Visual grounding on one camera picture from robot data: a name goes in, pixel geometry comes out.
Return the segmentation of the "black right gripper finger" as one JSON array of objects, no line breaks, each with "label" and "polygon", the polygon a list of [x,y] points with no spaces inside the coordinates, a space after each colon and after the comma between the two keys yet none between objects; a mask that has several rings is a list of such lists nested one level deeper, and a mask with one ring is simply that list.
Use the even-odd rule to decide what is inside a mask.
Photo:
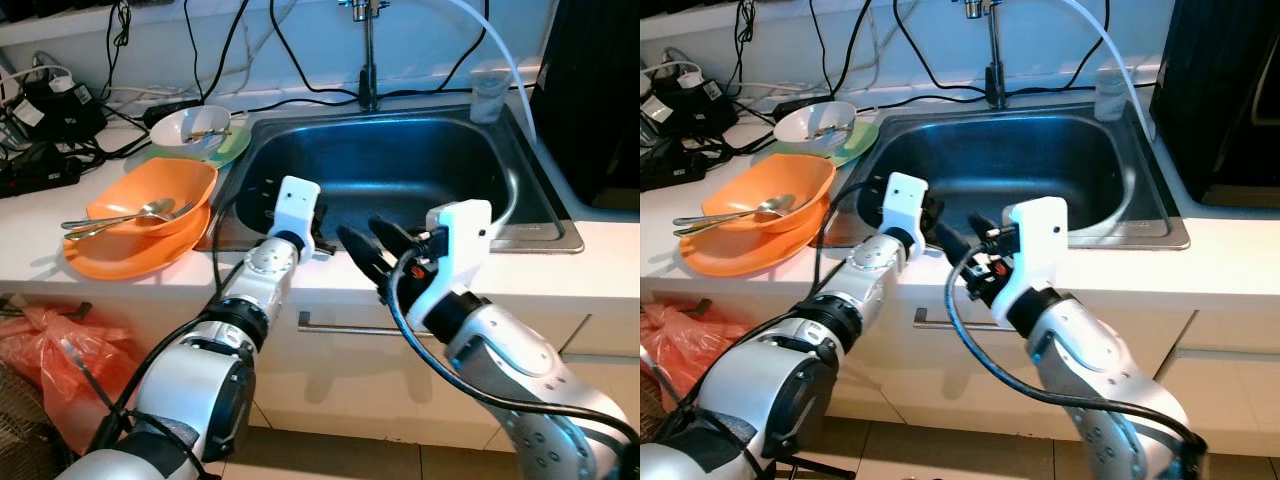
[{"label": "black right gripper finger", "polygon": [[943,251],[950,265],[965,269],[977,265],[974,253],[969,253],[970,244],[954,228],[940,223],[933,228],[933,234],[934,244]]},{"label": "black right gripper finger", "polygon": [[374,283],[380,302],[385,303],[387,282],[396,265],[396,259],[376,241],[351,227],[338,227],[337,234],[356,268]]},{"label": "black right gripper finger", "polygon": [[1005,229],[980,214],[970,214],[968,224],[975,232],[980,251],[1000,251]]},{"label": "black right gripper finger", "polygon": [[370,218],[367,227],[381,246],[384,251],[383,257],[387,262],[396,262],[406,251],[415,253],[415,257],[420,262],[430,262],[430,259],[417,250],[417,244],[429,237],[429,232],[424,227],[404,228],[387,220],[381,215]]}]

